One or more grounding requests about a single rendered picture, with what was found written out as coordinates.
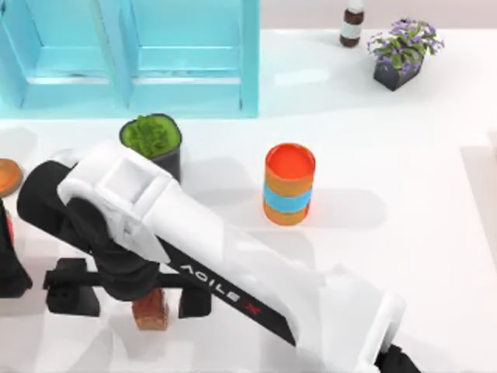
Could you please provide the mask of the green plant in dark pot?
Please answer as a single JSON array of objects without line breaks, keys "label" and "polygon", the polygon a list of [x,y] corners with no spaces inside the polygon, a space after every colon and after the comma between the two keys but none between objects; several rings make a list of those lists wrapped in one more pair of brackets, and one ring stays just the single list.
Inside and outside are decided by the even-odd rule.
[{"label": "green plant in dark pot", "polygon": [[127,122],[119,133],[122,145],[151,160],[181,182],[182,134],[164,113],[151,113]]}]

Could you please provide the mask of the light blue rack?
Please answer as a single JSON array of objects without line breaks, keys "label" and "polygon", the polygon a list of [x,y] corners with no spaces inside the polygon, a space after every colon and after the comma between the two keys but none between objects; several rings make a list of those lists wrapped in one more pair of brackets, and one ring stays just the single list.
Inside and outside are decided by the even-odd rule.
[{"label": "light blue rack", "polygon": [[0,0],[0,118],[255,117],[260,0]]}]

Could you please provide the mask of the orange round coaster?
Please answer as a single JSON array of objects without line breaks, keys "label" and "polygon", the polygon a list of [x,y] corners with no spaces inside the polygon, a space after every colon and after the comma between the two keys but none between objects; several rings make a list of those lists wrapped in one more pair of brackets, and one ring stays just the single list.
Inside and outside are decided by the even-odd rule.
[{"label": "orange round coaster", "polygon": [[20,187],[23,171],[11,159],[0,159],[0,198],[7,197]]}]

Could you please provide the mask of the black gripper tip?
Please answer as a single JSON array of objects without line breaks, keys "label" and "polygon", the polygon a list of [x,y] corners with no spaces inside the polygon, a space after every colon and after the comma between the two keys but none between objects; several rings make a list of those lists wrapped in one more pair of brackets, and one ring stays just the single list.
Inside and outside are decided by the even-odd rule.
[{"label": "black gripper tip", "polygon": [[0,298],[21,298],[32,286],[16,255],[12,219],[0,198]]}]

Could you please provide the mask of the brown bread piece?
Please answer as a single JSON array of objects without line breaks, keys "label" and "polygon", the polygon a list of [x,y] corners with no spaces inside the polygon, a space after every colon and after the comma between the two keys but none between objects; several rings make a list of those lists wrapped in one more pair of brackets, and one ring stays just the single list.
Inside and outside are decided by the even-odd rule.
[{"label": "brown bread piece", "polygon": [[132,301],[132,312],[139,330],[167,330],[169,305],[162,288],[154,288],[143,298]]}]

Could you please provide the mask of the brown bottle with white label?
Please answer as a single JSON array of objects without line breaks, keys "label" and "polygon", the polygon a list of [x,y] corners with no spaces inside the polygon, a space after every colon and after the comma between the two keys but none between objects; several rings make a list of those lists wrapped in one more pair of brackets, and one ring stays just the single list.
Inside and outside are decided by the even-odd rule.
[{"label": "brown bottle with white label", "polygon": [[340,30],[341,45],[355,47],[359,43],[364,14],[364,0],[348,0]]}]

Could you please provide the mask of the purple flowers in dark pot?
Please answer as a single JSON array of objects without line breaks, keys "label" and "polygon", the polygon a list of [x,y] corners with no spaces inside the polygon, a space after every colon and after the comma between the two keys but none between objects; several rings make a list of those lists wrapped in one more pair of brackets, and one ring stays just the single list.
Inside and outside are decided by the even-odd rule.
[{"label": "purple flowers in dark pot", "polygon": [[392,23],[389,31],[367,41],[367,51],[376,61],[374,80],[392,92],[420,73],[425,56],[437,55],[444,48],[434,26],[411,18]]}]

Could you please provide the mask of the orange and blue can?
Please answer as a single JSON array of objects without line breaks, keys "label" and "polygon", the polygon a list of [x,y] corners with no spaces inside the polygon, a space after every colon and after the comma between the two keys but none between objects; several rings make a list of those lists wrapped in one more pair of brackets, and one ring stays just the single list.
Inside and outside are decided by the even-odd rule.
[{"label": "orange and blue can", "polygon": [[296,225],[308,215],[316,162],[303,145],[282,143],[265,158],[263,210],[277,225]]}]

